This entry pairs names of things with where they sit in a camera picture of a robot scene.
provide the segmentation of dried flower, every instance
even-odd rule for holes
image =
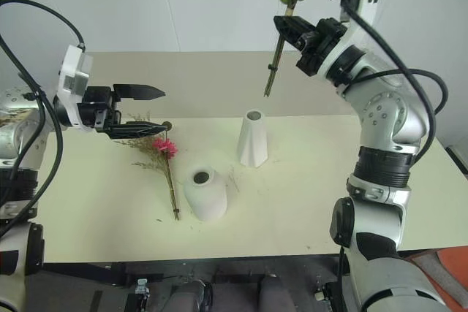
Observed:
[[[147,114],[146,118],[142,118],[140,115],[132,117],[136,121],[150,121],[149,114]],[[180,210],[177,208],[173,180],[169,168],[169,159],[173,158],[178,151],[176,144],[169,138],[155,136],[121,140],[117,143],[127,145],[130,148],[136,148],[150,159],[150,162],[134,162],[133,165],[140,166],[144,170],[155,170],[164,174],[169,186],[170,202],[173,206],[174,217],[176,220],[179,220]]]
[[[153,147],[156,148],[159,152],[165,152],[167,158],[171,159],[177,153],[176,144],[170,141],[169,138],[166,140],[158,137],[153,141]]]

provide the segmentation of flower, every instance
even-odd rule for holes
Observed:
[[[158,149],[158,151],[160,151],[160,152],[167,153],[167,158],[168,159],[173,158],[174,155],[178,151],[177,148],[176,148],[176,144],[171,142],[169,138],[167,138],[166,140],[164,140],[162,138],[156,138],[153,141],[153,147]]]

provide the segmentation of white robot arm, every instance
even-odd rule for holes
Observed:
[[[434,112],[404,77],[380,75],[392,68],[355,46],[365,33],[348,15],[372,23],[378,0],[343,1],[348,9],[341,22],[329,18],[313,26],[299,17],[274,19],[280,35],[302,53],[298,68],[330,80],[361,121],[359,160],[347,180],[349,196],[333,209],[331,237],[346,253],[358,311],[449,311],[423,272],[397,254],[410,167],[422,156],[421,139],[434,128]],[[332,308],[345,311],[341,303]]]
[[[41,4],[29,0],[0,0],[0,6],[9,3],[45,9],[79,34],[69,21]],[[0,91],[0,311],[24,311],[24,277],[42,266],[42,226],[30,220],[36,217],[37,200],[47,187],[43,185],[35,192],[48,135],[55,132],[61,139],[62,129],[75,128],[105,133],[111,139],[129,139],[166,130],[165,126],[149,121],[121,124],[121,114],[116,109],[121,99],[150,100],[165,93],[148,85],[115,84],[113,89],[88,86],[92,60],[84,53],[80,35],[78,38],[80,44],[70,45],[67,50],[58,86],[44,91],[0,35],[1,48],[28,83],[25,87]]]

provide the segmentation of conical white vase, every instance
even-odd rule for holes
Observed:
[[[242,121],[237,144],[239,162],[248,167],[259,167],[268,158],[265,115],[250,110]]]
[[[226,212],[226,183],[212,167],[195,168],[184,183],[184,193],[201,221],[218,219]]]

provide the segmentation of black cable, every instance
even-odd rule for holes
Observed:
[[[32,1],[32,0],[0,0],[0,7],[2,5],[9,4],[9,3],[31,5],[32,7],[37,7],[39,9],[42,9],[54,15],[56,18],[58,18],[59,20],[61,20],[63,23],[65,23],[67,26],[70,27],[70,29],[73,31],[73,33],[75,33],[76,37],[78,38],[78,41],[79,41],[78,47],[81,48],[83,52],[86,51],[85,41],[80,31],[78,31],[78,29],[73,25],[73,23],[67,20],[63,15],[60,15],[54,9],[51,9],[50,7],[46,7],[45,5],[42,5],[40,3],[36,3],[35,1]]]
[[[344,268],[344,248],[343,246],[339,249],[338,259],[338,273],[336,274],[336,280],[338,283],[338,296],[340,299],[340,311],[346,311],[346,302],[343,296],[343,268]]]
[[[432,79],[439,86],[440,92],[442,94],[442,98],[440,99],[439,105],[434,110],[434,114],[436,115],[440,111],[442,111],[445,104],[447,104],[447,100],[448,100],[448,88],[445,85],[444,80],[441,77],[439,77],[438,75],[436,75],[435,73],[430,72],[430,71],[426,71],[425,69],[408,69],[408,70],[411,73],[413,73],[414,75],[420,75],[420,76],[424,76],[424,77]],[[357,79],[353,80],[345,88],[345,90],[343,91],[343,94],[346,93],[348,88],[350,88],[351,86],[353,86],[353,85],[355,85],[357,83],[366,82],[368,80],[373,80],[374,78],[378,78],[378,77],[382,77],[382,76],[399,75],[399,74],[401,74],[400,69],[389,69],[387,71],[381,71],[381,72],[373,73],[371,75],[367,75],[367,76],[364,76],[364,77],[357,78]]]
[[[426,95],[423,87],[420,86],[418,80],[415,76],[412,75],[411,71],[408,70],[403,61],[396,55],[393,49],[388,45],[388,43],[380,36],[380,34],[372,28],[361,16],[359,16],[356,11],[350,5],[348,0],[341,0],[341,7],[343,10],[352,18],[364,31],[367,32],[369,36],[385,51],[388,57],[394,62],[394,64],[401,70],[401,73],[408,79],[409,84],[415,89],[416,94],[419,96],[419,99],[426,109],[428,120],[429,120],[429,131],[426,139],[426,143],[420,149],[419,153],[415,157],[415,163],[418,162],[421,157],[427,152],[431,147],[432,142],[434,141],[436,134],[436,117],[434,110],[431,106],[431,102]]]
[[[0,6],[9,4],[9,3],[19,3],[19,4],[27,4],[31,5],[33,7],[37,7],[40,9],[43,9],[46,12],[49,12],[50,14],[56,16],[58,19],[62,20],[65,24],[67,24],[72,31],[76,34],[78,41],[80,42],[78,47],[82,49],[82,51],[85,51],[85,44],[83,40],[83,36],[81,33],[76,29],[75,26],[71,22],[69,22],[64,16],[60,15],[58,12],[55,10],[46,7],[45,5],[36,3],[35,1],[30,1],[30,0],[0,0]],[[57,115],[55,114],[55,110],[53,109],[52,104],[49,102],[47,99],[44,91],[40,88],[40,86],[37,84],[37,82],[34,80],[34,78],[29,74],[28,70],[22,65],[22,63],[18,60],[18,58],[15,56],[15,54],[10,50],[8,47],[7,43],[4,41],[3,37],[0,35],[0,47],[4,50],[4,52],[7,54],[7,56],[10,58],[12,63],[18,68],[18,70],[21,73],[21,79],[24,80],[24,82],[28,85],[28,87],[31,89],[31,91],[34,94],[34,97],[37,101],[37,106],[39,109],[39,124],[34,131],[33,135],[31,136],[30,140],[26,143],[25,148],[21,151],[21,153],[18,155],[17,160],[14,163],[14,167],[10,173],[10,182],[15,179],[16,173],[18,172],[21,160],[24,158],[26,155],[27,150],[31,147],[32,143],[36,140],[37,136],[41,133],[44,125],[45,125],[45,109],[50,115],[50,118],[52,119],[53,126],[55,129],[56,133],[56,139],[57,139],[57,150],[56,150],[56,157],[54,160],[54,163],[52,165],[52,168],[49,172],[49,175],[45,179],[44,183],[40,187],[39,191],[36,193],[36,195],[28,202],[28,204],[12,219],[10,222],[8,222],[4,227],[1,228],[0,230],[0,237],[3,237],[15,224],[17,224],[19,221],[23,220],[23,217],[33,208],[33,206],[37,203],[37,201],[40,199],[40,197],[44,194],[45,190],[47,187],[50,185],[52,182],[52,179],[54,178],[55,174],[57,173],[57,170],[59,169],[61,157],[63,154],[63,149],[64,149],[64,141],[63,141],[63,136],[61,133],[61,126],[60,126],[60,121],[57,118]],[[9,190],[11,190],[11,184],[10,187],[7,188],[5,191],[5,194],[8,195]]]

